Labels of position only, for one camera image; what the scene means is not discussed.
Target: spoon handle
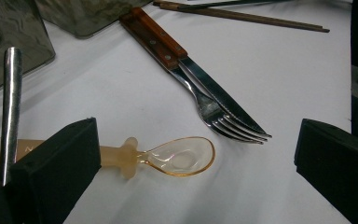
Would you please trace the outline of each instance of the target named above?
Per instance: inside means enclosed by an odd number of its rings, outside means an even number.
[[[26,156],[33,151],[44,140],[18,139],[18,146],[16,151],[16,161]],[[138,157],[142,158],[143,152],[136,150],[138,142],[135,138],[129,138],[121,147],[103,147],[100,146],[101,151],[101,166],[102,167],[118,167],[121,173],[126,178],[131,178],[135,175],[136,164]]]

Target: utensil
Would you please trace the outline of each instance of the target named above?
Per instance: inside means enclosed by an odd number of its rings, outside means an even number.
[[[244,131],[246,128],[241,123],[231,118],[214,99],[205,95],[179,67],[176,56],[162,45],[148,29],[144,28],[132,14],[123,15],[119,20],[168,73],[191,91],[196,99],[201,119],[211,130],[227,138],[246,143],[263,144],[262,141],[267,141],[266,138]]]
[[[17,161],[44,142],[18,141]],[[188,176],[208,169],[215,155],[212,142],[203,137],[176,139],[148,151],[137,151],[137,146],[136,138],[130,137],[121,147],[100,147],[101,166],[118,167],[128,179],[135,176],[137,163],[147,164],[166,175]]]
[[[237,0],[237,1],[214,2],[214,3],[179,6],[178,9],[199,9],[199,8],[207,8],[207,7],[236,6],[236,5],[243,5],[243,4],[276,3],[276,2],[283,2],[283,1],[288,1],[288,0]]]
[[[10,180],[8,169],[16,160],[22,83],[22,53],[20,49],[9,48],[5,51],[4,71],[4,104],[0,147],[0,182],[3,186]]]
[[[183,9],[179,7],[184,7],[184,6],[187,7],[190,5],[179,4],[169,1],[161,1],[161,0],[155,0],[153,2],[153,5],[158,6],[161,9],[198,14],[203,16],[218,17],[218,18],[224,18],[224,19],[230,19],[236,21],[257,22],[266,25],[274,25],[274,26],[294,28],[299,30],[322,32],[322,33],[330,32],[330,30],[324,29],[321,25],[309,24],[299,21],[287,21],[287,20],[281,20],[271,17],[256,16],[256,15],[227,11],[222,9],[215,9],[215,8]]]
[[[241,128],[247,133],[270,137],[266,132],[235,102],[234,99],[217,84],[204,70],[194,63],[187,55],[187,52],[176,41],[170,37],[153,19],[151,19],[141,8],[131,9],[132,15],[153,35],[161,41],[178,59],[178,62],[199,81],[202,86],[212,95],[227,115],[237,120]]]

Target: wooden chopstick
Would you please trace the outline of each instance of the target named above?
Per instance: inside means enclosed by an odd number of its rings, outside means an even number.
[[[304,22],[298,21],[287,21],[287,20],[280,20],[271,17],[263,17],[263,16],[256,16],[251,14],[245,14],[240,12],[232,12],[226,11],[221,9],[214,9],[214,8],[200,8],[200,9],[179,9],[179,6],[188,6],[185,4],[178,4],[174,2],[168,1],[160,1],[155,0],[153,2],[154,6],[158,6],[161,9],[172,10],[172,11],[180,11],[185,13],[192,13],[204,16],[212,16],[218,18],[225,18],[237,21],[250,21],[250,22],[257,22],[267,25],[274,25],[274,26],[281,26],[281,27],[288,27],[288,28],[295,28],[301,30],[309,30],[315,32],[322,32],[328,33],[330,30],[324,29],[320,25],[309,24]]]

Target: translucent orange spoon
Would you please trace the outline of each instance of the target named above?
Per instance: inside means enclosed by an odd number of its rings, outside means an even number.
[[[19,139],[16,161],[43,142]],[[167,175],[187,176],[208,169],[214,160],[214,146],[203,137],[176,139],[148,151],[137,151],[137,146],[136,138],[130,137],[121,147],[100,147],[101,166],[118,167],[128,179],[135,176],[137,163],[147,164]]]

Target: knife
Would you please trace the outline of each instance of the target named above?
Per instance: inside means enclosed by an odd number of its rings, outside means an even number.
[[[197,87],[194,86],[191,79],[185,74],[182,68],[179,66],[178,59],[172,53],[170,49],[167,48],[164,44],[161,43],[158,39],[156,39],[155,35],[146,29],[134,16],[130,13],[120,16],[120,23],[123,27],[144,47],[155,59],[156,61],[163,67],[168,73],[173,75],[178,81],[180,81],[183,85],[185,85],[196,97],[196,99],[200,99],[203,96],[204,100],[213,100],[211,97],[205,95],[204,93],[197,91]],[[213,112],[213,106],[208,107],[208,112]],[[252,133],[247,132],[247,136],[239,136],[232,135],[222,131],[219,128],[214,128],[212,122],[210,120],[205,119],[202,116],[202,112],[199,108],[199,113],[202,120],[205,124],[210,127],[214,132],[220,133],[227,138],[231,138],[234,140],[238,140],[241,142],[247,143],[257,143],[260,144],[260,140],[267,141],[267,139],[263,139],[258,136],[253,136]]]
[[[224,109],[232,118],[239,121],[254,133],[265,137],[271,137],[271,135],[267,134],[217,82],[188,57],[185,49],[170,37],[140,7],[132,8],[131,14],[175,54],[178,58],[178,62],[196,78],[222,109]]]

